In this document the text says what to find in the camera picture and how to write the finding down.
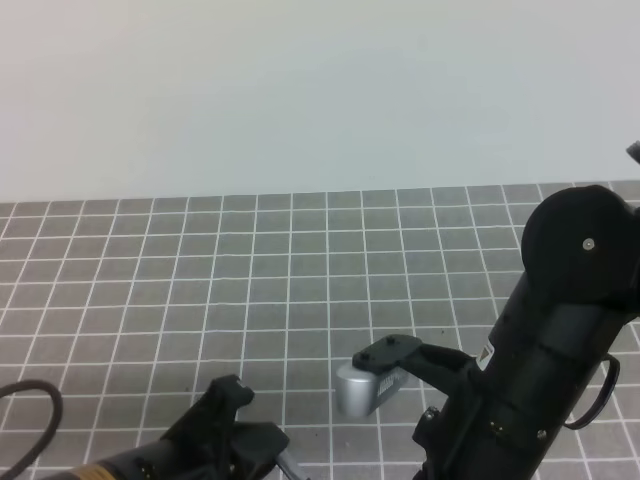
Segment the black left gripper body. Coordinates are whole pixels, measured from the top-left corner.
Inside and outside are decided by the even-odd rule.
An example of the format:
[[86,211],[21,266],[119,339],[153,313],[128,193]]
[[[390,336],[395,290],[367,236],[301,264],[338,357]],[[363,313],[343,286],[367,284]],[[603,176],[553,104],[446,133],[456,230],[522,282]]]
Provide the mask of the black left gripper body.
[[103,459],[99,464],[116,479],[265,478],[272,470],[239,470],[234,464],[233,427],[222,441],[196,444],[163,439]]

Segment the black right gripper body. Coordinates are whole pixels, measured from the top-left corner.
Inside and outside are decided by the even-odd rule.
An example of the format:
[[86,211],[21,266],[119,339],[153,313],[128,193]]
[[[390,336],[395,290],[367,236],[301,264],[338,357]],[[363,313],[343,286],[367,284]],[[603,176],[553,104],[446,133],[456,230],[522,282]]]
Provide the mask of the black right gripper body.
[[598,417],[615,388],[615,359],[607,354],[604,384],[586,412],[568,419],[593,374],[545,360],[501,392],[476,359],[440,409],[428,408],[412,439],[426,459],[418,479],[530,479],[559,431],[580,430]]

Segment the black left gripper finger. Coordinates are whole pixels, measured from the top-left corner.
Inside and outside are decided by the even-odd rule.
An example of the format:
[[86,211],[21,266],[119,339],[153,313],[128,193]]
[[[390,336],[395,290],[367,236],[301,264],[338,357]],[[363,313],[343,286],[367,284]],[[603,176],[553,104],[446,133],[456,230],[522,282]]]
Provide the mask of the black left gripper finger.
[[232,457],[239,470],[273,470],[289,437],[272,422],[238,422],[232,432]]
[[253,390],[235,375],[211,381],[205,393],[164,433],[165,440],[216,440],[231,430],[237,411],[249,405]]

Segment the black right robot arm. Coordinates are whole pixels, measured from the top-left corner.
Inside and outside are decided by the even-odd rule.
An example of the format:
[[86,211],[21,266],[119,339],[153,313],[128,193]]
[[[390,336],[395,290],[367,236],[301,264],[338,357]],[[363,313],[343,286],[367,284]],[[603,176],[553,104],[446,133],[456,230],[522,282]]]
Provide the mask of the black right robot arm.
[[609,350],[639,313],[638,210],[602,185],[558,191],[531,214],[521,254],[480,355],[422,344],[404,363],[446,396],[413,433],[422,479],[529,479],[615,386]]

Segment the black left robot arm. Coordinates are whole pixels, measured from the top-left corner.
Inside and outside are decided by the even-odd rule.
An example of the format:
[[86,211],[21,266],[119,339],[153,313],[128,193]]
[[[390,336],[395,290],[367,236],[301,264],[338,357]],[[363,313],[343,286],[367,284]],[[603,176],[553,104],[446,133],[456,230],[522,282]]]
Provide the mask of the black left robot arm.
[[292,459],[290,437],[272,421],[243,421],[255,392],[239,376],[211,380],[154,440],[80,464],[48,479],[287,479],[308,476]]

